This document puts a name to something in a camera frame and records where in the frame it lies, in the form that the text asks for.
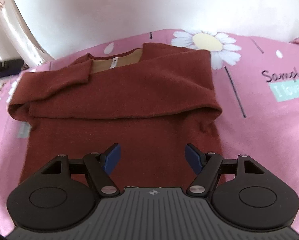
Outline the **cream floral curtain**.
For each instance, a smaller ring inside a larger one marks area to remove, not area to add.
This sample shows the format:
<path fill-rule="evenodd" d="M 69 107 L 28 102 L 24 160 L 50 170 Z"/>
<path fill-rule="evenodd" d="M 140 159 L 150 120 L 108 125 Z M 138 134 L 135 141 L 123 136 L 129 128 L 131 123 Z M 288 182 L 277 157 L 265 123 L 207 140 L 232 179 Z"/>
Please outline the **cream floral curtain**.
<path fill-rule="evenodd" d="M 22 58 L 30 67 L 53 61 L 37 42 L 14 0 L 0 0 L 0 60 Z"/>

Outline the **pink daisy print bedsheet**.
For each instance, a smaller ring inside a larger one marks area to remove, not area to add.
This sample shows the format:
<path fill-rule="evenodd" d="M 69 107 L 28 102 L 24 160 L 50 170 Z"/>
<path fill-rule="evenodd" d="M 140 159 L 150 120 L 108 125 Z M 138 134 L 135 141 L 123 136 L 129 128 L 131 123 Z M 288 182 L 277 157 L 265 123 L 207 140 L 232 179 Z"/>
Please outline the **pink daisy print bedsheet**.
<path fill-rule="evenodd" d="M 28 72 L 65 68 L 80 57 L 118 57 L 139 50 L 145 43 L 160 43 L 192 50 L 207 50 L 216 100 L 222 112 L 215 119 L 221 154 L 247 154 L 260 162 L 299 196 L 299 40 L 279 42 L 207 30 L 161 30 L 151 35 L 105 43 Z M 8 106 L 24 74 L 10 79 L 0 92 L 0 234 L 13 230 L 6 209 L 10 192 L 21 179 L 31 125 L 13 119 Z M 299 231 L 299 213 L 294 221 Z"/>

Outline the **dark clothes rack with garments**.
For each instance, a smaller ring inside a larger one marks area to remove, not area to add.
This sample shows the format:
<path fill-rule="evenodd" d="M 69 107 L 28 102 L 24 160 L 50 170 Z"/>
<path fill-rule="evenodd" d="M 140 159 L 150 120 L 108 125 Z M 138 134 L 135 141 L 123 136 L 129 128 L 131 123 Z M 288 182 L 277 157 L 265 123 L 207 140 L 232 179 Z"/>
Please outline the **dark clothes rack with garments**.
<path fill-rule="evenodd" d="M 22 70 L 23 65 L 23 59 L 0 61 L 0 79 L 3 77 L 19 74 Z"/>

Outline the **rust red knit sweater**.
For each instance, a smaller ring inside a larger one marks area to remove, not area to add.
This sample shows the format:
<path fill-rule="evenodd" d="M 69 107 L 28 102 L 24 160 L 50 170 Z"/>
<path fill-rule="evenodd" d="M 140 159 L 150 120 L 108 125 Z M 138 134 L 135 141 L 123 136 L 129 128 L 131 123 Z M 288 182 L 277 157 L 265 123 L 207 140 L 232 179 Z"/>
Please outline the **rust red knit sweater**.
<path fill-rule="evenodd" d="M 31 125 L 22 180 L 59 154 L 80 159 L 118 143 L 118 187 L 185 188 L 195 177 L 186 144 L 222 152 L 209 51 L 145 43 L 111 62 L 85 55 L 22 76 L 8 106 Z"/>

